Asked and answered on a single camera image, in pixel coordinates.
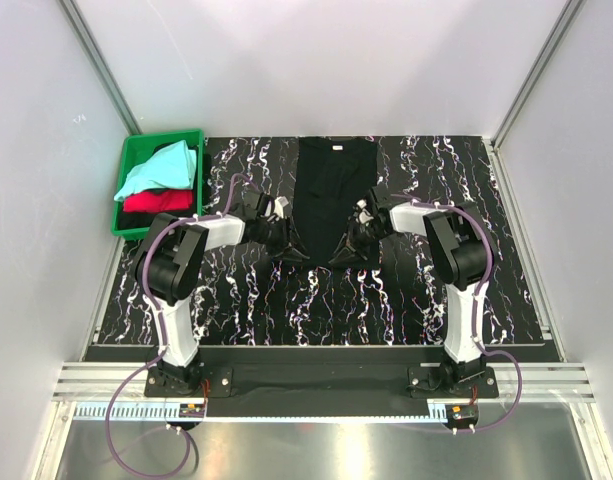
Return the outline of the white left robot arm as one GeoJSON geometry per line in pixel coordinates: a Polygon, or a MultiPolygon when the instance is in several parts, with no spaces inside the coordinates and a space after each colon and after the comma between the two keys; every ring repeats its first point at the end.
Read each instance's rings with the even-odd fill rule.
{"type": "Polygon", "coordinates": [[[224,213],[181,218],[155,216],[133,263],[133,275],[156,317],[158,365],[167,384],[182,396],[201,386],[202,372],[193,336],[190,297],[197,288],[204,254],[246,243],[265,247],[273,258],[304,263],[309,259],[288,214],[288,200],[248,192],[224,213]]]}

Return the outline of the black t shirt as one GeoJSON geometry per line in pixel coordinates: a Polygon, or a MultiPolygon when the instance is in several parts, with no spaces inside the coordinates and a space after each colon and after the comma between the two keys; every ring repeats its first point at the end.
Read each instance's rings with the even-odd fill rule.
{"type": "Polygon", "coordinates": [[[330,266],[356,202],[377,185],[378,145],[363,138],[298,142],[292,221],[308,267],[330,266]]]}

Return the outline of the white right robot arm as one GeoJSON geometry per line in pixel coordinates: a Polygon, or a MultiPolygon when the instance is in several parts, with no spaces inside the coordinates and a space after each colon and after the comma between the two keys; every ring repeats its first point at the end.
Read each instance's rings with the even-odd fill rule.
{"type": "Polygon", "coordinates": [[[483,356],[483,299],[495,263],[489,229],[472,201],[423,203],[373,187],[353,207],[329,263],[364,261],[373,245],[395,233],[427,240],[434,269],[447,291],[444,350],[453,363],[440,371],[440,384],[449,395],[462,396],[476,383],[467,363],[483,356]]]}

